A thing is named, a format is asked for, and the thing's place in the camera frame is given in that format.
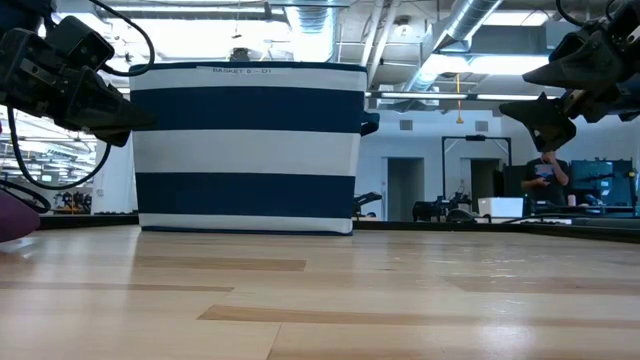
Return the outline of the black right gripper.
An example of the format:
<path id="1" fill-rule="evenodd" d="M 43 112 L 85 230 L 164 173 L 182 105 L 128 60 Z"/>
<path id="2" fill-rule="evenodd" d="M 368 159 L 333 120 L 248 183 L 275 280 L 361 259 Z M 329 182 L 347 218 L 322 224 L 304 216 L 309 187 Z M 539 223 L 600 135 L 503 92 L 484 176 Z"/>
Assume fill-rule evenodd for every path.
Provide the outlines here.
<path id="1" fill-rule="evenodd" d="M 607 115 L 623 122 L 640 116 L 640 0 L 625 0 L 616 11 L 568 34 L 546 65 L 526 72 L 527 83 L 570 89 L 568 113 L 596 123 Z M 556 151 L 576 136 L 560 99 L 541 93 L 534 100 L 499 106 L 523 124 L 536 150 Z"/>

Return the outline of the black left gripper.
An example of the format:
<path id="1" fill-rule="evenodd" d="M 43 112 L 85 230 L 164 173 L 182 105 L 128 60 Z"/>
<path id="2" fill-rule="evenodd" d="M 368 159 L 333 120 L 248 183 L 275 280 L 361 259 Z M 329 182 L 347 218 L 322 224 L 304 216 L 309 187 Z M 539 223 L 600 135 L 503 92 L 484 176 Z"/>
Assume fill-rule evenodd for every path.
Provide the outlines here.
<path id="1" fill-rule="evenodd" d="M 54 47 L 21 28 L 0 40 L 0 105 L 89 129 L 100 141 L 124 147 L 131 130 L 150 127 L 153 117 L 92 69 L 69 68 Z"/>

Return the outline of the ceiling light strip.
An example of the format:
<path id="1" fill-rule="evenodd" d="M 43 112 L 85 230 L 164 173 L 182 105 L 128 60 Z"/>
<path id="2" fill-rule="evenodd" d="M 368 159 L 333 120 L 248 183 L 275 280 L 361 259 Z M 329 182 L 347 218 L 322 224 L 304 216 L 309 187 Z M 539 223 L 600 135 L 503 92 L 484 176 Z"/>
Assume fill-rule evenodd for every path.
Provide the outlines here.
<path id="1" fill-rule="evenodd" d="M 393 100 L 465 100 L 469 94 L 441 92 L 378 92 L 377 97 Z"/>
<path id="2" fill-rule="evenodd" d="M 538 95 L 513 95 L 513 94 L 476 94 L 478 101 L 530 101 L 538 99 Z"/>

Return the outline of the maroon folded cloth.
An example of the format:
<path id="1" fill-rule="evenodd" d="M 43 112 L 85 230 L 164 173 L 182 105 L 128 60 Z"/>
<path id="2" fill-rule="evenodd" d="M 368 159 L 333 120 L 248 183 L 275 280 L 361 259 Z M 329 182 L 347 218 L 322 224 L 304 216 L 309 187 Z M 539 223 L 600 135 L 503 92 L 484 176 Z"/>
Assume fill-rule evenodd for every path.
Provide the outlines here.
<path id="1" fill-rule="evenodd" d="M 0 190 L 0 243 L 27 236 L 39 226 L 40 216 L 36 211 Z"/>

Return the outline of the dark computer monitor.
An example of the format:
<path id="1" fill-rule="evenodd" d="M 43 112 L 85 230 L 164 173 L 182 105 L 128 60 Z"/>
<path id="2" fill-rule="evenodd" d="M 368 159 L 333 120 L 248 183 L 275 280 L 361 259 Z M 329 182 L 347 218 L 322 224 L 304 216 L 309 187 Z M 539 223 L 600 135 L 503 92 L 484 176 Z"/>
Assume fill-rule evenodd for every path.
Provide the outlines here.
<path id="1" fill-rule="evenodd" d="M 636 169 L 631 160 L 573 160 L 568 193 L 579 203 L 591 195 L 608 206 L 635 206 Z"/>

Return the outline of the silver ceiling duct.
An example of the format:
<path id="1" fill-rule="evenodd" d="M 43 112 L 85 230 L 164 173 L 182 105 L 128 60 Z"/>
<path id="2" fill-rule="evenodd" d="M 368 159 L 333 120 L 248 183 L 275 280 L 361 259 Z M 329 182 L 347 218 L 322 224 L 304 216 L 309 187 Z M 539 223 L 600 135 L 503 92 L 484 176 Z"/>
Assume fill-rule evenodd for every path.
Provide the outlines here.
<path id="1" fill-rule="evenodd" d="M 421 42 L 423 62 L 409 77 L 405 92 L 426 92 L 437 77 L 448 72 L 448 58 L 439 52 L 451 45 L 462 43 L 467 47 L 473 35 L 503 0 L 455 0 L 448 17 L 428 26 Z"/>

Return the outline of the ribbed ceiling duct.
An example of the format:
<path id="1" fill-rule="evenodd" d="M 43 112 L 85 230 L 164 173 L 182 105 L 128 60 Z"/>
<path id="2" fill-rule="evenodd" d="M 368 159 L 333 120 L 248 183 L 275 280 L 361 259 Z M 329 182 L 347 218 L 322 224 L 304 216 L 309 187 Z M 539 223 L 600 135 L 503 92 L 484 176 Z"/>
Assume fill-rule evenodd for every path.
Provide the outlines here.
<path id="1" fill-rule="evenodd" d="M 333 62 L 338 34 L 339 10 L 326 6 L 285 8 L 292 31 L 291 44 L 296 62 Z"/>

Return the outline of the black aluminium table frame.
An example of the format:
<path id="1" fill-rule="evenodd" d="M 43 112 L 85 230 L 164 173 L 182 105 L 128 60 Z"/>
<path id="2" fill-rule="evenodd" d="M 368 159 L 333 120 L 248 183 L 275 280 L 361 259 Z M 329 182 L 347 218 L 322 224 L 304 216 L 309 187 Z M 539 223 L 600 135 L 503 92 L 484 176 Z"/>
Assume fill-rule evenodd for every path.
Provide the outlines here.
<path id="1" fill-rule="evenodd" d="M 69 215 L 41 216 L 38 230 L 62 230 L 92 227 L 138 225 L 137 215 Z M 480 232 L 480 233 L 522 233 L 609 241 L 640 245 L 640 227 L 615 227 L 593 225 L 560 225 L 534 223 L 492 223 L 492 224 L 451 224 L 451 223 L 402 223 L 380 221 L 356 221 L 354 230 L 371 231 L 428 231 L 428 232 Z"/>

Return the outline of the black metal frame stand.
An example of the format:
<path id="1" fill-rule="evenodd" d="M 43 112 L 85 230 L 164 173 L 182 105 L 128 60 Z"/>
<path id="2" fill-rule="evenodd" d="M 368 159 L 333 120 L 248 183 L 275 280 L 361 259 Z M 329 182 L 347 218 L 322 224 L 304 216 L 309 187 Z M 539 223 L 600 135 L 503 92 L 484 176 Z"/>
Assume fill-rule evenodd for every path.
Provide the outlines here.
<path id="1" fill-rule="evenodd" d="M 508 166 L 513 165 L 513 155 L 512 155 L 512 140 L 510 137 L 495 137 L 495 136 L 485 136 L 485 135 L 465 135 L 465 136 L 442 136 L 441 138 L 441 182 L 442 182 L 442 196 L 446 197 L 448 192 L 446 190 L 447 186 L 447 176 L 446 176 L 446 156 L 447 152 L 453 149 L 453 147 L 457 144 L 458 141 L 466 141 L 466 142 L 485 142 L 491 141 L 496 146 L 500 145 L 498 142 L 503 141 L 506 143 L 506 149 L 504 152 L 507 154 Z M 446 143 L 448 140 L 453 140 L 455 143 L 451 146 L 447 146 Z"/>

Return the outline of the standing person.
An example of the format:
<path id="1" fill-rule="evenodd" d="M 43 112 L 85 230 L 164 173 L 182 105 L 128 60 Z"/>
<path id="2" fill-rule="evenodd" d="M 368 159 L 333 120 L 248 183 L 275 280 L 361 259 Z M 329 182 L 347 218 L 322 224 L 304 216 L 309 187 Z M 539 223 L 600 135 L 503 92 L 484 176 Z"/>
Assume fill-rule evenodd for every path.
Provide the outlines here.
<path id="1" fill-rule="evenodd" d="M 556 157 L 554 151 L 543 152 L 526 164 L 521 187 L 534 201 L 546 201 L 566 206 L 565 187 L 569 184 L 569 165 Z"/>

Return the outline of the navy white striped fabric basket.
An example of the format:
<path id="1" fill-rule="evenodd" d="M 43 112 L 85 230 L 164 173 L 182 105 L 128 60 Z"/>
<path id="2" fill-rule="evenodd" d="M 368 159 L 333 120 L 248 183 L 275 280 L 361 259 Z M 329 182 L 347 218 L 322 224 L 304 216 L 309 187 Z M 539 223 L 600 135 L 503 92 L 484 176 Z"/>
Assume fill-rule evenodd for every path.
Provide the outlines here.
<path id="1" fill-rule="evenodd" d="M 139 222 L 151 231 L 348 235 L 364 67 L 160 63 L 130 83 L 153 117 L 132 135 Z"/>

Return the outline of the black background robot arms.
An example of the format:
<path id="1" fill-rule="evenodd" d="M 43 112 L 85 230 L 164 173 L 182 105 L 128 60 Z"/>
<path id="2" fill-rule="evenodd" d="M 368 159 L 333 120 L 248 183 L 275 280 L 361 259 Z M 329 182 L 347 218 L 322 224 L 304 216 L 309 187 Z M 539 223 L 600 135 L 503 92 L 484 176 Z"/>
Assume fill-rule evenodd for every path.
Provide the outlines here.
<path id="1" fill-rule="evenodd" d="M 442 217 L 446 217 L 460 205 L 472 205 L 472 199 L 468 194 L 455 192 L 449 198 L 438 196 L 435 201 L 416 201 L 412 209 L 412 218 L 414 222 L 431 222 L 433 218 L 440 222 Z"/>

